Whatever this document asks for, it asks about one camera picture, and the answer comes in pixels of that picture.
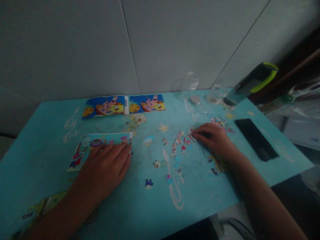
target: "turquoise table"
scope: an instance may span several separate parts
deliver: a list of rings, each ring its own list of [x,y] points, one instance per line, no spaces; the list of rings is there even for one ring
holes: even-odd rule
[[[81,239],[160,239],[239,202],[231,173],[223,172],[198,142],[192,141],[185,153],[180,144],[176,159],[170,156],[179,131],[186,136],[190,127],[215,118],[229,124],[232,142],[270,186],[313,166],[249,100],[232,110],[205,102],[208,91],[192,93],[203,99],[207,114],[181,101],[179,92],[163,94],[166,111],[145,113],[147,121],[134,129],[134,154],[125,179],[81,227],[77,233]],[[66,169],[82,135],[130,131],[128,115],[82,120],[86,101],[42,103],[0,162],[0,239],[26,229],[37,209],[45,212],[65,195],[78,174]],[[279,158],[268,162],[258,158],[234,123],[241,118],[252,119]],[[143,144],[152,135],[153,141]],[[156,160],[164,165],[156,168]],[[146,179],[152,180],[151,189],[145,188]]]

